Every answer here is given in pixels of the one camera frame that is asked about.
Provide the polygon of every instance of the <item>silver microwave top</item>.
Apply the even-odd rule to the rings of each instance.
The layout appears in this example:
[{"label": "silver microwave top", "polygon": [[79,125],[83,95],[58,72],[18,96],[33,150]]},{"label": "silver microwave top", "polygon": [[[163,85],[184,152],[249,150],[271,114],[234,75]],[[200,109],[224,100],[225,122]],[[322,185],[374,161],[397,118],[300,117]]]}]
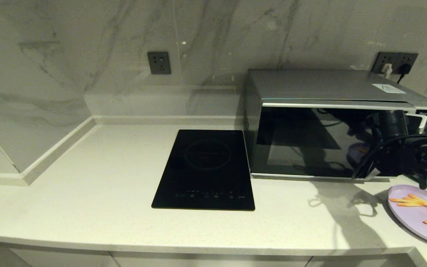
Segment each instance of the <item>silver microwave top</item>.
[{"label": "silver microwave top", "polygon": [[[425,96],[365,70],[250,69],[248,76],[263,106],[286,106],[302,99],[388,102],[390,106],[408,103],[427,108]],[[402,93],[387,93],[374,84],[391,85]]]}]

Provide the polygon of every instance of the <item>microwave oven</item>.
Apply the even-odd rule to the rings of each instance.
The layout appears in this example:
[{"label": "microwave oven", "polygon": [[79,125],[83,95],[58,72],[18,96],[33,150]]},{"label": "microwave oven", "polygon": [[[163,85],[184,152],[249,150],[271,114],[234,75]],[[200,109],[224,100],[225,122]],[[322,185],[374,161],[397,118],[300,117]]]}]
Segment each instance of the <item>microwave oven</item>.
[{"label": "microwave oven", "polygon": [[351,178],[371,146],[367,117],[393,110],[427,117],[425,96],[359,70],[251,69],[243,99],[255,178]]}]

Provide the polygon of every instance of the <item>black appliance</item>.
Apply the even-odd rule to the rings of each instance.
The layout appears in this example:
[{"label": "black appliance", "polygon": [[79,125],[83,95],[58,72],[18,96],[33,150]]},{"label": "black appliance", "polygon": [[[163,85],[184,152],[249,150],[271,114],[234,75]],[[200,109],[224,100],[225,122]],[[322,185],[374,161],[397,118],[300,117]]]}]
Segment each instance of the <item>black appliance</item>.
[{"label": "black appliance", "polygon": [[242,131],[179,130],[151,206],[254,211]]}]

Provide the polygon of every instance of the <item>purple plate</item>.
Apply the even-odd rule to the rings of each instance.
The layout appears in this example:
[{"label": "purple plate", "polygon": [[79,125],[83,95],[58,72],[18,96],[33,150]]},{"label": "purple plate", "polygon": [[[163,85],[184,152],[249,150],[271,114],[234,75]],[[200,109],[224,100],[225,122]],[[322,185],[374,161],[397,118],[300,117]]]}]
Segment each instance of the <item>purple plate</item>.
[{"label": "purple plate", "polygon": [[423,221],[427,220],[427,207],[400,207],[398,203],[391,202],[391,199],[402,199],[408,194],[427,201],[427,191],[421,190],[410,185],[395,185],[388,190],[388,204],[396,218],[410,231],[427,240],[427,224]]}]

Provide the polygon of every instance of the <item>cooktop heating circle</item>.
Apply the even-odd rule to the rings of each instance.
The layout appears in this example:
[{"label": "cooktop heating circle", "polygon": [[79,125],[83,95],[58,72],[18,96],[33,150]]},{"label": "cooktop heating circle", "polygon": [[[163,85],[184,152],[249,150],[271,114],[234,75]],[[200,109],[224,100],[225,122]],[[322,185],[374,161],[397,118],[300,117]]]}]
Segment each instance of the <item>cooktop heating circle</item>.
[{"label": "cooktop heating circle", "polygon": [[190,144],[185,149],[184,158],[196,169],[212,171],[227,165],[232,159],[232,151],[224,142],[205,139]]}]

